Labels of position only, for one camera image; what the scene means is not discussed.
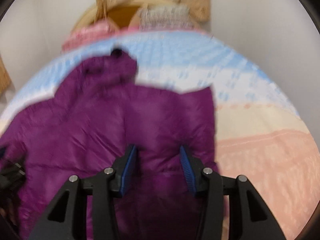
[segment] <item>bed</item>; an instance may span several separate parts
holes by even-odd
[[[133,18],[145,5],[174,3],[131,0],[116,8],[122,11],[130,7]],[[93,24],[96,14],[93,6],[74,30]],[[17,93],[0,117],[1,131],[27,105],[53,97],[64,77],[82,60],[109,54],[114,47],[121,47],[137,59],[136,83],[178,92],[212,87],[217,113],[216,161],[221,174],[247,175],[286,238],[295,239],[320,199],[319,150],[280,88],[258,66],[199,27],[122,29],[65,49]]]

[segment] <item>white wall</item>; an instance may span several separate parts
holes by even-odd
[[[298,0],[212,0],[213,34],[289,97],[320,146],[320,35]]]
[[[57,57],[77,19],[95,0],[15,0],[0,22],[0,55],[13,85],[0,98],[3,111],[43,65]]]
[[[95,0],[16,0],[0,22],[15,90],[56,57]],[[257,63],[289,96],[320,145],[320,35],[298,0],[212,0],[213,34]],[[0,111],[14,89],[0,99]]]

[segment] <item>purple jacket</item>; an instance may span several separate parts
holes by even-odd
[[[177,94],[136,86],[137,63],[128,54],[83,61],[54,98],[21,111],[0,138],[7,146],[0,168],[26,156],[27,181],[19,191],[20,236],[26,239],[70,175],[95,175],[138,146],[139,176],[116,199],[123,240],[194,240],[200,200],[188,192],[179,160],[187,144],[205,166],[214,159],[210,88]],[[92,239],[91,199],[87,235]]]

